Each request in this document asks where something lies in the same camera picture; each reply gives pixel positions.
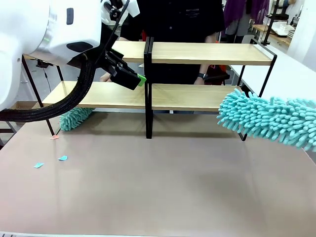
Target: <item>black shirt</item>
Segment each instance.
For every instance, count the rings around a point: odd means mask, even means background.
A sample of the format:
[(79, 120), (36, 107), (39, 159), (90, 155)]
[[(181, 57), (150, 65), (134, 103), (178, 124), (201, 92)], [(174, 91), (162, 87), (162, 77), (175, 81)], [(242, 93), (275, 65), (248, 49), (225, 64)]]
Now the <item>black shirt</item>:
[[(138, 0), (140, 14), (124, 21), (120, 36), (138, 41), (141, 32), (156, 42), (203, 43), (225, 29), (222, 0)], [(153, 64), (153, 83), (193, 84), (200, 65)]]

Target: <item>purple cloth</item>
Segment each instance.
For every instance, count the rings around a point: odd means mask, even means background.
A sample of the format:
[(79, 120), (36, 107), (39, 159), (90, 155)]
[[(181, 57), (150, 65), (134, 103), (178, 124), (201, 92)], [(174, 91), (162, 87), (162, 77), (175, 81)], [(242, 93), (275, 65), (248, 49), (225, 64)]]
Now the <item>purple cloth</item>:
[[(224, 10), (226, 28), (242, 17), (245, 5), (246, 0), (227, 0)], [(268, 10), (269, 0), (252, 0), (251, 19), (255, 21), (255, 24), (262, 24)]]

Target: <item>table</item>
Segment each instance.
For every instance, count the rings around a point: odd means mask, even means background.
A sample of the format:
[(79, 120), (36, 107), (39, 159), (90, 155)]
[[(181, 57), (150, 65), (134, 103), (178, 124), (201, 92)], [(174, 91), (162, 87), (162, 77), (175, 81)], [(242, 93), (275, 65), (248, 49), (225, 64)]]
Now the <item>table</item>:
[[(277, 60), (262, 97), (316, 100), (316, 73), (271, 45), (267, 45), (267, 48), (277, 54)], [(232, 65), (231, 68), (240, 75), (242, 66)], [(242, 81), (258, 95), (268, 69), (268, 66), (246, 66)]]
[[(215, 116), (155, 120), (152, 140), (142, 114), (95, 113), (57, 140), (44, 121), (26, 124), (0, 151), (0, 231), (316, 235), (316, 168), (305, 152), (242, 142)], [(58, 161), (63, 155), (68, 160)], [(37, 162), (45, 165), (34, 169)]]
[[(253, 25), (253, 28), (255, 28), (256, 30), (263, 32), (263, 33), (268, 30), (268, 26), (266, 26), (266, 25)], [(291, 40), (288, 37), (285, 37), (285, 38), (278, 37), (273, 32), (271, 32), (269, 34), (269, 37), (274, 38), (277, 42), (282, 43), (282, 44), (286, 45), (287, 47), (290, 47)]]

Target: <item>black cable bundle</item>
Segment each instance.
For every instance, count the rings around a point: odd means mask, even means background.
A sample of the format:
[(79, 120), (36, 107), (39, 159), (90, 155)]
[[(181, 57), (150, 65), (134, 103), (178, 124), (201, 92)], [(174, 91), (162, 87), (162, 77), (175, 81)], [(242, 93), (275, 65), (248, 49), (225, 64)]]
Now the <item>black cable bundle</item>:
[(86, 96), (95, 74), (94, 62), (86, 60), (81, 65), (80, 75), (75, 88), (63, 100), (39, 109), (6, 109), (0, 112), (0, 121), (33, 122), (51, 119), (73, 109)]

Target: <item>black metal leg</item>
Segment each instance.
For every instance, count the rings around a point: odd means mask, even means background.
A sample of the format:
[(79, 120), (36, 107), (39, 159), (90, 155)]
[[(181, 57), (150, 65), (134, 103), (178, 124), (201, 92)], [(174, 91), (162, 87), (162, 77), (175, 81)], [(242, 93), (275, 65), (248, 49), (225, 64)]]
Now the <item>black metal leg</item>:
[[(30, 70), (29, 70), (29, 68), (28, 68), (28, 65), (26, 64), (26, 61), (25, 61), (24, 56), (22, 56), (22, 64), (23, 64), (23, 67), (24, 67), (24, 69), (25, 69), (25, 72), (26, 72), (26, 74), (27, 74), (27, 76), (28, 76), (28, 78), (29, 78), (29, 81), (30, 81), (30, 83), (31, 83), (31, 86), (32, 86), (32, 88), (33, 88), (33, 91), (34, 91), (34, 93), (35, 93), (35, 96), (36, 96), (36, 98), (37, 98), (37, 100), (38, 100), (38, 102), (39, 102), (39, 106), (44, 107), (44, 105), (43, 105), (43, 103), (42, 103), (42, 101), (41, 101), (41, 99), (40, 99), (40, 95), (39, 95), (39, 93), (38, 93), (38, 90), (36, 89), (36, 86), (35, 86), (35, 83), (34, 83), (34, 81), (33, 81), (33, 78), (32, 78), (32, 75), (31, 75), (31, 73), (30, 73)], [(54, 131), (53, 131), (53, 128), (52, 128), (52, 126), (51, 126), (51, 124), (50, 124), (50, 122), (49, 122), (48, 119), (46, 120), (46, 122), (47, 122), (47, 125), (48, 125), (48, 128), (49, 128), (49, 130), (50, 130), (51, 135), (52, 135), (52, 136), (55, 135), (55, 133), (54, 133)]]
[(153, 73), (152, 70), (152, 56), (153, 56), (153, 46), (154, 46), (154, 37), (150, 38), (150, 43), (148, 47), (148, 61), (147, 61), (147, 67), (149, 66), (149, 82), (148, 82), (148, 109), (149, 109), (149, 136), (152, 138), (153, 136), (153, 123), (154, 123), (154, 111), (152, 107), (152, 98), (153, 98), (153, 84), (151, 81), (151, 73)]
[(271, 62), (271, 64), (270, 64), (270, 67), (269, 67), (267, 76), (266, 76), (266, 78), (265, 78), (265, 80), (264, 80), (264, 82), (263, 82), (262, 88), (261, 88), (261, 90), (260, 90), (259, 97), (261, 97), (261, 96), (263, 95), (263, 91), (264, 91), (265, 88), (266, 88), (268, 79), (269, 79), (270, 74), (271, 74), (271, 72), (272, 72), (272, 69), (273, 69), (273, 67), (274, 67), (274, 65), (275, 65), (275, 63), (276, 63), (276, 60), (277, 60), (277, 55), (275, 54), (275, 55), (273, 56), (273, 60), (272, 60), (272, 62)]
[(61, 74), (61, 70), (60, 70), (59, 66), (57, 66), (57, 70), (58, 70), (58, 74), (59, 74), (60, 80), (63, 81), (64, 78), (63, 78), (63, 75)]
[(151, 139), (152, 138), (152, 133), (151, 133), (151, 107), (149, 106), (149, 59), (148, 59), (148, 49), (149, 49), (149, 44), (150, 44), (150, 37), (146, 38), (146, 44), (145, 44), (145, 49), (144, 49), (144, 72), (145, 72), (145, 77), (146, 77), (146, 82), (145, 82), (145, 118), (146, 118), (146, 138)]
[(270, 20), (270, 23), (269, 23), (268, 30), (267, 30), (267, 32), (266, 32), (266, 37), (265, 37), (265, 39), (264, 39), (264, 41), (263, 41), (263, 45), (267, 45), (268, 38), (269, 38), (271, 29), (272, 29), (273, 22), (274, 22), (275, 19), (276, 19), (276, 14), (277, 14), (277, 9), (278, 9), (278, 6), (279, 6), (279, 2), (280, 2), (280, 0), (276, 0), (275, 8), (274, 8), (273, 14), (272, 14), (272, 16), (271, 16), (271, 20)]
[(241, 140), (244, 142), (245, 140), (246, 140), (246, 138), (247, 138), (247, 134), (245, 134), (244, 136), (241, 134), (241, 133), (239, 133), (238, 134), (239, 135), (239, 137), (241, 138)]
[(243, 65), (243, 67), (242, 67), (242, 69), (241, 69), (241, 73), (240, 73), (240, 75), (239, 75), (239, 79), (238, 79), (238, 82), (237, 82), (237, 86), (239, 86), (240, 83), (241, 83), (241, 79), (242, 79), (242, 76), (243, 76), (243, 72), (245, 71), (245, 67), (246, 67), (246, 65)]

